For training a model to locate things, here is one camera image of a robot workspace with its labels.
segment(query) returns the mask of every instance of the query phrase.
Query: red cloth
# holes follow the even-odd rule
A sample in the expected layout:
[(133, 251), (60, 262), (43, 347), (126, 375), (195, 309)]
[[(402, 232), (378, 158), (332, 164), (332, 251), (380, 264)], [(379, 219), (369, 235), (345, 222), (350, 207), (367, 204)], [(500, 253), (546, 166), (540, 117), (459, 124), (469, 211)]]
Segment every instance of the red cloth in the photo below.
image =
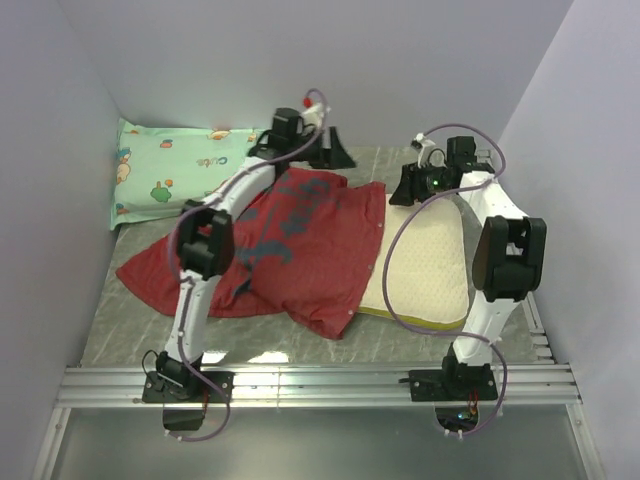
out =
[[(384, 212), (382, 183), (348, 188), (340, 175), (290, 168), (235, 223), (236, 254), (209, 315), (286, 311), (323, 337), (341, 338), (371, 276)], [(179, 287), (166, 251), (164, 237), (116, 275), (146, 304), (175, 315)]]

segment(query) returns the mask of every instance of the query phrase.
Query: metal frame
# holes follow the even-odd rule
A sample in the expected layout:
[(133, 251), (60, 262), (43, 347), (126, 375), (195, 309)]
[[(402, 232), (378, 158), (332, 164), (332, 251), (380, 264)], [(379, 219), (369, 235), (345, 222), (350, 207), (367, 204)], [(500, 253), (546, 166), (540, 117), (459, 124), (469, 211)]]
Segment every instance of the metal frame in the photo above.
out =
[(33, 480), (49, 479), (53, 474), (64, 432), (69, 422), (70, 408), (54, 408), (49, 420), (49, 426), (40, 447), (40, 454), (33, 470)]
[[(399, 383), (409, 370), (439, 369), (420, 364), (346, 364), (343, 366), (225, 365), (204, 371), (235, 373), (233, 408), (242, 407), (424, 407), (412, 403), (409, 386)], [(502, 372), (496, 370), (496, 381)], [(61, 408), (162, 408), (140, 400), (145, 376), (138, 368), (70, 368), (56, 402)], [(513, 365), (509, 367), (505, 404), (550, 405), (580, 402), (568, 365)], [(222, 404), (211, 405), (212, 408)], [(201, 408), (199, 403), (172, 408)]]
[[(542, 327), (535, 300), (529, 294), (523, 308), (538, 361), (509, 365), (506, 405), (566, 405), (576, 443), (589, 480), (604, 479), (595, 443), (585, 423), (582, 400), (569, 365), (556, 364)], [(409, 386), (399, 383), (409, 370), (440, 369), (436, 364), (332, 364), (268, 365), (241, 364), (218, 366), (205, 364), (205, 371), (232, 371), (234, 377), (232, 408), (433, 408), (444, 405), (411, 402)], [(498, 384), (503, 373), (494, 367)], [(65, 372), (51, 421), (47, 429), (33, 479), (49, 479), (74, 408), (151, 408), (161, 404), (143, 404), (141, 395), (146, 381), (139, 368), (68, 368)], [(464, 403), (447, 402), (447, 406)], [(202, 408), (197, 404), (165, 405), (171, 408)], [(223, 404), (210, 404), (221, 408)]]
[(587, 472), (587, 478), (589, 480), (606, 479), (607, 476), (604, 473), (598, 449), (587, 426), (582, 404), (567, 405), (567, 413), (584, 469)]

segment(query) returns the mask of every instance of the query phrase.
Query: green pillow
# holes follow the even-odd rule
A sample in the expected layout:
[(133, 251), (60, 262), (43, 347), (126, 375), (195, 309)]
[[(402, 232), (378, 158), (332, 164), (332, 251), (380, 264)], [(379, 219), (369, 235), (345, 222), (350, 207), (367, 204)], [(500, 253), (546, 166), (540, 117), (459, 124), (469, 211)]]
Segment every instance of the green pillow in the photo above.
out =
[(233, 175), (260, 132), (146, 128), (120, 120), (111, 229), (176, 216)]

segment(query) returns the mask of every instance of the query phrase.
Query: gray wall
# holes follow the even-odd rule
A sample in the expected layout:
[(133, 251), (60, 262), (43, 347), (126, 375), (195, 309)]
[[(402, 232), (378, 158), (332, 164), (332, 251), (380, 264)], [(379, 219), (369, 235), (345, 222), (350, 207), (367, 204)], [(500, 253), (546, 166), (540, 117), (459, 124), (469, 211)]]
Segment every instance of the gray wall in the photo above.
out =
[(264, 126), (317, 86), (345, 143), (406, 145), (445, 121), (500, 135), (571, 0), (60, 3), (134, 122)]
[(53, 0), (0, 15), (0, 476), (28, 478), (113, 238), (117, 110)]
[(611, 479), (640, 471), (639, 19), (576, 0), (502, 136), (506, 188), (549, 224), (536, 298)]

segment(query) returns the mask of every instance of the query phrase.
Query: cable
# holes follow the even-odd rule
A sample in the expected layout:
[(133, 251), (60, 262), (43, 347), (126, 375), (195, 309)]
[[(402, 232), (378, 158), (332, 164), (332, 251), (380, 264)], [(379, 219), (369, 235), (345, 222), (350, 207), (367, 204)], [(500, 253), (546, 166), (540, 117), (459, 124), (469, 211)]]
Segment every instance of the cable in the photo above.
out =
[(444, 192), (440, 192), (440, 193), (428, 198), (427, 200), (422, 202), (420, 204), (420, 206), (407, 217), (407, 219), (404, 221), (404, 223), (400, 226), (400, 228), (396, 232), (396, 235), (393, 237), (393, 240), (391, 241), (391, 245), (389, 246), (389, 250), (387, 250), (387, 255), (386, 255), (385, 259), (384, 259), (384, 268), (382, 270), (382, 296), (384, 298), (384, 303), (387, 306), (387, 310), (389, 310), (389, 313), (391, 314), (393, 319), (396, 322), (398, 322), (400, 325), (402, 325), (404, 328), (406, 328), (407, 330), (409, 330), (411, 332), (414, 332), (414, 333), (420, 333), (420, 334), (423, 334), (423, 335), (432, 335), (432, 336), (435, 336), (435, 337), (468, 337), (468, 338), (475, 338), (476, 340), (480, 340), (480, 341), (488, 344), (489, 347), (491, 347), (491, 349), (495, 352), (496, 356), (500, 360), (500, 363), (502, 364), (502, 369), (503, 369), (504, 373), (503, 373), (503, 377), (502, 377), (502, 385), (501, 385), (501, 388), (500, 388), (500, 394), (498, 395), (498, 401), (496, 402), (496, 405), (495, 405), (493, 411), (489, 414), (489, 416), (482, 423), (480, 423), (473, 430), (471, 430), (469, 432), (464, 432), (462, 434), (463, 436), (468, 436), (468, 435), (472, 435), (474, 433), (478, 433), (483, 428), (485, 428), (498, 415), (498, 413), (500, 412), (500, 409), (502, 408), (502, 403), (504, 402), (504, 397), (505, 397), (505, 395), (507, 393), (507, 361), (504, 358), (504, 355), (502, 355), (500, 350), (498, 350), (498, 348), (493, 343), (491, 343), (491, 341), (487, 337), (484, 337), (482, 335), (478, 335), (478, 334), (470, 333), (470, 332), (458, 332), (458, 333), (440, 332), (440, 331), (435, 331), (435, 330), (429, 330), (429, 329), (423, 328), (423, 327), (418, 327), (417, 325), (412, 325), (410, 323), (407, 323), (407, 322), (403, 321), (398, 316), (398, 314), (393, 309), (393, 306), (391, 305), (391, 301), (389, 300), (389, 289), (388, 289), (389, 264), (391, 263), (391, 256), (393, 255), (393, 252), (394, 252), (396, 246), (398, 245), (398, 241), (400, 240), (401, 235), (407, 229), (407, 227), (409, 226), (411, 221), (422, 210), (424, 210), (428, 205), (432, 204), (433, 202), (435, 202), (436, 200), (438, 200), (440, 198), (443, 198), (443, 197), (446, 197), (446, 196), (449, 196), (449, 195), (453, 195), (455, 193), (472, 192), (474, 190), (483, 189), (484, 187), (488, 186), (493, 181), (495, 181), (500, 175), (502, 175), (504, 173), (505, 169), (507, 168), (507, 160), (506, 160), (506, 158), (504, 156), (504, 153), (502, 152), (502, 149), (498, 146), (498, 144), (496, 142), (494, 142), (486, 133), (484, 133), (481, 130), (478, 130), (477, 128), (472, 127), (470, 125), (466, 125), (464, 123), (445, 123), (443, 125), (438, 125), (437, 127), (434, 127), (432, 129), (426, 131), (423, 135), (425, 137), (427, 137), (427, 136), (429, 136), (430, 134), (432, 134), (435, 131), (442, 130), (444, 128), (452, 128), (452, 127), (464, 128), (466, 130), (471, 130), (472, 132), (476, 133), (477, 135), (480, 135), (487, 142), (489, 142), (489, 144), (496, 150), (496, 152), (498, 152), (498, 155), (500, 156), (500, 161), (501, 161), (500, 168), (494, 174), (493, 177), (487, 179), (486, 181), (484, 181), (483, 183), (481, 183), (479, 185), (473, 185), (473, 186), (470, 186), (470, 187), (452, 188), (451, 190), (445, 190)]
[(156, 356), (156, 360), (158, 360), (158, 352), (156, 352), (155, 350), (147, 350), (146, 352), (144, 352), (144, 355), (142, 356), (142, 371), (144, 372), (145, 377), (147, 377), (147, 380), (150, 383), (154, 383), (153, 380), (151, 380), (151, 377), (149, 376), (149, 372), (147, 372), (147, 369), (144, 366), (144, 361), (147, 359), (147, 355), (149, 355), (150, 353), (153, 353)]
[[(320, 137), (320, 135), (324, 131), (324, 128), (325, 128), (325, 125), (326, 125), (326, 122), (327, 122), (328, 105), (327, 105), (327, 98), (317, 88), (309, 89), (307, 91), (307, 93), (305, 94), (305, 98), (306, 97), (310, 97), (312, 94), (315, 94), (316, 96), (318, 96), (320, 98), (320, 103), (322, 105), (322, 119), (321, 119), (320, 125), (318, 126), (318, 128), (316, 129), (314, 134), (311, 136), (311, 138), (307, 141), (307, 143), (305, 143), (301, 147), (296, 148), (294, 151), (289, 152), (289, 153), (287, 153), (285, 155), (282, 155), (280, 157), (274, 158), (272, 160), (265, 160), (262, 163), (257, 163), (257, 164), (252, 165), (249, 168), (245, 168), (245, 169), (240, 170), (238, 175), (235, 175), (235, 176), (231, 177), (231, 180), (229, 180), (229, 182), (223, 184), (220, 187), (222, 189), (222, 191), (220, 192), (220, 195), (216, 196), (210, 202), (205, 203), (204, 205), (200, 205), (198, 207), (189, 209), (186, 212), (184, 212), (182, 215), (180, 215), (180, 217), (178, 218), (178, 221), (176, 222), (176, 226), (174, 227), (174, 229), (169, 234), (169, 241), (167, 242), (167, 259), (168, 259), (168, 262), (169, 262), (169, 268), (171, 269), (171, 273), (173, 274), (174, 278), (176, 278), (176, 280), (178, 280), (179, 283), (181, 283), (181, 284), (182, 283), (188, 283), (189, 284), (189, 288), (187, 289), (187, 293), (186, 293), (186, 296), (185, 296), (184, 307), (182, 309), (182, 314), (180, 316), (180, 324), (178, 326), (178, 331), (179, 332), (184, 332), (184, 326), (185, 326), (186, 321), (187, 321), (187, 312), (189, 311), (189, 305), (191, 303), (191, 296), (192, 296), (192, 293), (193, 293), (193, 288), (195, 287), (195, 282), (194, 282), (194, 280), (193, 280), (193, 278), (191, 276), (185, 276), (184, 278), (180, 278), (180, 273), (179, 273), (179, 271), (177, 269), (177, 266), (176, 266), (176, 260), (175, 260), (175, 257), (174, 257), (174, 251), (175, 251), (175, 244), (176, 244), (176, 239), (177, 239), (177, 236), (178, 236), (178, 229), (180, 228), (180, 224), (187, 217), (189, 217), (191, 215), (194, 215), (197, 212), (201, 212), (203, 210), (206, 210), (207, 208), (211, 208), (211, 207), (216, 206), (218, 203), (220, 203), (222, 201), (224, 196), (229, 193), (229, 191), (234, 187), (234, 185), (236, 185), (240, 181), (240, 179), (242, 179), (247, 174), (258, 170), (259, 168), (263, 168), (263, 167), (266, 167), (268, 165), (273, 165), (274, 163), (282, 162), (284, 160), (289, 160), (290, 158), (295, 157), (296, 155), (298, 155), (299, 153), (305, 151), (308, 147), (313, 145), (313, 143)], [(209, 433), (207, 435), (203, 435), (201, 437), (185, 437), (185, 436), (182, 436), (182, 435), (178, 435), (175, 432), (168, 432), (168, 434), (171, 435), (172, 437), (178, 439), (179, 441), (182, 441), (182, 442), (201, 442), (201, 441), (209, 440), (209, 439), (215, 437), (216, 435), (218, 435), (220, 432), (222, 432), (222, 430), (224, 430), (224, 428), (227, 426), (227, 423), (229, 422), (229, 417), (231, 416), (231, 403), (230, 403), (229, 397), (227, 397), (227, 394), (224, 392), (224, 390), (222, 390), (218, 385), (213, 383), (207, 377), (202, 375), (202, 373), (200, 373), (198, 370), (196, 370), (191, 365), (191, 363), (189, 362), (189, 359), (187, 358), (187, 356), (186, 356), (186, 354), (184, 352), (184, 342), (183, 342), (182, 336), (178, 336), (178, 352), (180, 353), (180, 360), (182, 361), (184, 366), (187, 368), (187, 370), (189, 370), (189, 372), (191, 372), (192, 375), (194, 375), (195, 377), (199, 378), (205, 385), (207, 385), (208, 387), (213, 389), (218, 395), (220, 395), (220, 398), (222, 399), (222, 401), (225, 404), (226, 413), (225, 413), (224, 419), (222, 420), (222, 424), (217, 429), (215, 429), (213, 432), (211, 432), (211, 433)]]
[(436, 147), (436, 148), (434, 148), (433, 150), (431, 150), (431, 151), (429, 152), (429, 155), (427, 155), (427, 159), (424, 161), (424, 163), (425, 163), (426, 165), (435, 166), (435, 165), (433, 165), (433, 164), (431, 163), (431, 156), (432, 156), (435, 152), (440, 152), (440, 153), (442, 153), (442, 156), (443, 156), (444, 158), (447, 158), (447, 154), (446, 154), (446, 153), (444, 153), (444, 150), (442, 150), (441, 148), (437, 148), (437, 147)]

